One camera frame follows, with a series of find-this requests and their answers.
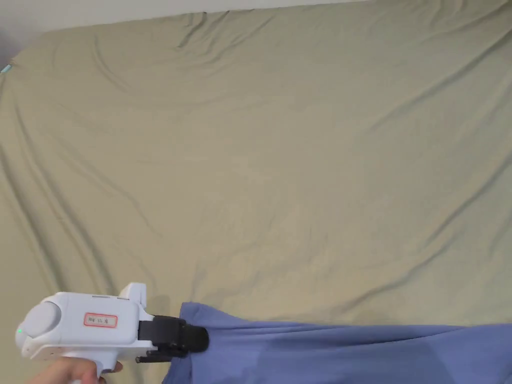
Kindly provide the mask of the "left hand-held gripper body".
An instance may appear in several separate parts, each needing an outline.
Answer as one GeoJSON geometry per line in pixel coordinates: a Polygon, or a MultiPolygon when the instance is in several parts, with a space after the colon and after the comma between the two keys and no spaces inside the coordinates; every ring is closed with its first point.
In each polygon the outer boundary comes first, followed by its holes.
{"type": "Polygon", "coordinates": [[[80,358],[97,375],[112,372],[119,361],[169,362],[186,354],[186,323],[147,313],[147,286],[129,283],[119,295],[58,292],[33,307],[18,327],[21,356],[49,361],[80,358]]]}

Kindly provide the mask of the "person's left hand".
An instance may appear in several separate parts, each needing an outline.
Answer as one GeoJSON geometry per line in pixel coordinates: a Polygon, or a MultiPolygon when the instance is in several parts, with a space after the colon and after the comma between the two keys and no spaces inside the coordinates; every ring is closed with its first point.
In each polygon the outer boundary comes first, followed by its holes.
{"type": "Polygon", "coordinates": [[[104,371],[117,373],[123,364],[106,351],[77,351],[67,353],[51,362],[28,384],[105,384],[104,371]]]}

